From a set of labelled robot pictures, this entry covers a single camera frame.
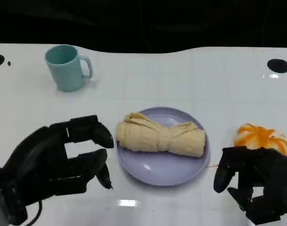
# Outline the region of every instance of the table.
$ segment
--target table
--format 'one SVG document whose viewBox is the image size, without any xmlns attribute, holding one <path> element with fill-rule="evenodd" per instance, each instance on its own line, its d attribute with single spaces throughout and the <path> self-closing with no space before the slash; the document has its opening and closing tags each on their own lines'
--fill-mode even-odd
<svg viewBox="0 0 287 226">
<path fill-rule="evenodd" d="M 274 73 L 266 65 L 272 58 L 287 61 L 285 48 L 211 47 L 153 55 L 78 48 L 92 61 L 93 79 L 79 91 L 64 93 L 44 62 L 51 46 L 0 44 L 5 57 L 0 66 L 0 166 L 43 125 L 97 114 L 114 135 L 125 114 L 153 106 L 184 110 L 202 123 L 210 140 L 210 164 L 219 162 L 221 149 L 232 145 L 237 128 L 246 122 L 287 136 L 287 73 Z M 92 142 L 70 144 L 67 153 L 73 157 L 97 148 Z M 115 148 L 108 156 L 114 190 L 94 179 L 85 194 L 44 200 L 36 226 L 248 225 L 231 196 L 213 190 L 215 168 L 184 185 L 161 188 L 128 176 Z M 28 208 L 29 219 L 37 208 Z M 287 225 L 287 215 L 271 225 Z"/>
</svg>

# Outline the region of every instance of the mug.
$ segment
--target mug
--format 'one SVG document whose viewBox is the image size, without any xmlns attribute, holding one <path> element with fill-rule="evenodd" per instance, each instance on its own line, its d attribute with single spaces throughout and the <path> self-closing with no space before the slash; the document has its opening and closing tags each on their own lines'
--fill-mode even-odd
<svg viewBox="0 0 287 226">
<path fill-rule="evenodd" d="M 87 62 L 89 75 L 83 75 L 80 60 Z M 46 52 L 45 61 L 53 80 L 62 91 L 71 92 L 81 88 L 85 80 L 93 75 L 90 59 L 80 56 L 77 49 L 70 45 L 52 47 Z"/>
</svg>

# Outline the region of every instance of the rolled cloth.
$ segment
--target rolled cloth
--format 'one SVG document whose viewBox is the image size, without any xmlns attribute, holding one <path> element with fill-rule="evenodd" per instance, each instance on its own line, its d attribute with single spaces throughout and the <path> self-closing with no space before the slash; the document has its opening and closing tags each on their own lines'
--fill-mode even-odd
<svg viewBox="0 0 287 226">
<path fill-rule="evenodd" d="M 200 157 L 204 152 L 205 132 L 193 122 L 166 128 L 140 113 L 125 116 L 116 128 L 120 146 L 132 151 L 163 152 Z"/>
</svg>

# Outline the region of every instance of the plate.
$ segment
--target plate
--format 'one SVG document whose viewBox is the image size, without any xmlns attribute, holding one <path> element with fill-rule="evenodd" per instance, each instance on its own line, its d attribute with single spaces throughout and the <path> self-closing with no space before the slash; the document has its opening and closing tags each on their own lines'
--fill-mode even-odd
<svg viewBox="0 0 287 226">
<path fill-rule="evenodd" d="M 192 116 L 177 109 L 154 107 L 140 113 L 167 127 L 192 121 L 198 128 L 204 129 Z M 205 136 L 204 154 L 199 158 L 169 152 L 133 152 L 119 146 L 117 142 L 118 159 L 129 174 L 144 183 L 156 186 L 178 185 L 193 179 L 207 166 L 210 152 L 208 137 Z"/>
</svg>

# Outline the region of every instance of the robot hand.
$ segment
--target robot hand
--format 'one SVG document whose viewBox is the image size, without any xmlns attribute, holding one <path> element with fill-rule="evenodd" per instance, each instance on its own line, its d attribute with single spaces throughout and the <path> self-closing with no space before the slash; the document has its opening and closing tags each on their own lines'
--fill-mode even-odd
<svg viewBox="0 0 287 226">
<path fill-rule="evenodd" d="M 42 127 L 22 141 L 0 168 L 0 191 L 7 206 L 9 223 L 27 219 L 26 206 L 53 195 L 84 193 L 97 177 L 112 188 L 106 165 L 107 151 L 99 149 L 68 159 L 65 144 L 92 140 L 113 148 L 113 138 L 96 115 Z"/>
<path fill-rule="evenodd" d="M 238 188 L 228 192 L 256 225 L 280 220 L 287 213 L 287 156 L 275 149 L 223 148 L 213 188 L 224 191 L 238 172 Z M 263 186 L 263 195 L 252 198 L 253 187 Z"/>
</svg>

